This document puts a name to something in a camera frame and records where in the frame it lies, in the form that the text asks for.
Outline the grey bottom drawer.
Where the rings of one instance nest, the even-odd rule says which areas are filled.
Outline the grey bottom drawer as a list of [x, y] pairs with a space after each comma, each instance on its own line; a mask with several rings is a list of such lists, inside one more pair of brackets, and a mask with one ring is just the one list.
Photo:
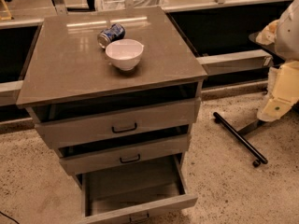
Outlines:
[[140, 224], [195, 205], [175, 155], [87, 173], [78, 224]]

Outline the grey drawer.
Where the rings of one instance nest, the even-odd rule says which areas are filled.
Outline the grey drawer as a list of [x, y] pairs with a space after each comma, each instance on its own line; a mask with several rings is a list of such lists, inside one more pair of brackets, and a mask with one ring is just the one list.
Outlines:
[[188, 150], [190, 136], [181, 134], [88, 154], [62, 158], [59, 163], [69, 175], [85, 174], [137, 161], [147, 161]]
[[140, 224], [195, 205], [175, 155], [87, 173], [78, 224]]
[[200, 101], [200, 98], [192, 98], [40, 123], [36, 130], [49, 148], [71, 147], [194, 123]]

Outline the grey drawer cabinet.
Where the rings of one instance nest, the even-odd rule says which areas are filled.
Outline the grey drawer cabinet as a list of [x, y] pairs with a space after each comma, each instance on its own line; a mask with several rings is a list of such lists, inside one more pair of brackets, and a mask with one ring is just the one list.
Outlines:
[[[113, 66], [97, 35], [119, 23], [123, 39], [144, 45], [139, 64]], [[200, 98], [205, 69], [159, 7], [47, 17], [43, 20], [17, 100], [35, 126]], [[191, 124], [91, 143], [51, 148], [62, 158], [188, 134]]]

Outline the grey middle drawer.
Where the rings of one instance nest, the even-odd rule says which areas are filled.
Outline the grey middle drawer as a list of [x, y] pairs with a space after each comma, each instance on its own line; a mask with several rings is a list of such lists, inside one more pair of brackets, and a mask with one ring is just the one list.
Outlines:
[[59, 163], [69, 175], [85, 174], [137, 161], [147, 161], [188, 150], [190, 136], [181, 134], [88, 154], [62, 158]]

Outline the grey top drawer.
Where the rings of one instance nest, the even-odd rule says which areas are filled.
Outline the grey top drawer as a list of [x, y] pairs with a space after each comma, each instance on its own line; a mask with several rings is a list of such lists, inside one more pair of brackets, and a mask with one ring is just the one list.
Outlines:
[[200, 101], [200, 98], [192, 98], [40, 123], [36, 130], [49, 148], [71, 147], [194, 123]]

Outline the white ceramic bowl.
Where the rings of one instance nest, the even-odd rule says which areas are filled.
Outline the white ceramic bowl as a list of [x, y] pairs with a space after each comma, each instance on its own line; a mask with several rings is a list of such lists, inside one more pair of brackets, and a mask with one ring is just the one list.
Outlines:
[[133, 39], [122, 39], [106, 47], [106, 55], [111, 64], [122, 71], [134, 69], [140, 62], [144, 45]]

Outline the blue soda can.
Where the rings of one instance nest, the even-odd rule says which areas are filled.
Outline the blue soda can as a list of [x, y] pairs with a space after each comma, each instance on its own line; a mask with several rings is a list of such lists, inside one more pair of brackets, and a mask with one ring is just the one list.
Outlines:
[[123, 39], [125, 29], [119, 23], [114, 23], [110, 28], [106, 28], [97, 35], [97, 41], [102, 49], [105, 49], [110, 43]]

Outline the black side table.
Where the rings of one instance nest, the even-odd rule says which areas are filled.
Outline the black side table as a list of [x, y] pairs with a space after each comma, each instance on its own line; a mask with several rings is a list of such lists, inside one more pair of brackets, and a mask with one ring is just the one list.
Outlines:
[[256, 149], [244, 135], [261, 127], [266, 122], [272, 122], [281, 119], [288, 113], [299, 101], [299, 45], [298, 33], [293, 29], [286, 31], [276, 31], [274, 49], [277, 55], [280, 55], [285, 63], [279, 68], [271, 68], [268, 74], [267, 94], [263, 104], [257, 113], [257, 119], [237, 131], [227, 120], [219, 113], [214, 112], [213, 116], [217, 123], [231, 133], [254, 157], [254, 167], [261, 163], [267, 164], [267, 158]]

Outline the clear plastic bin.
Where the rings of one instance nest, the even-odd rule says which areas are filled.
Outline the clear plastic bin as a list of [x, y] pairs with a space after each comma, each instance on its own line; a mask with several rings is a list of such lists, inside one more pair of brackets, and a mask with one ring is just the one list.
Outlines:
[[95, 0], [97, 11], [110, 11], [134, 7], [157, 7], [167, 3], [167, 0]]

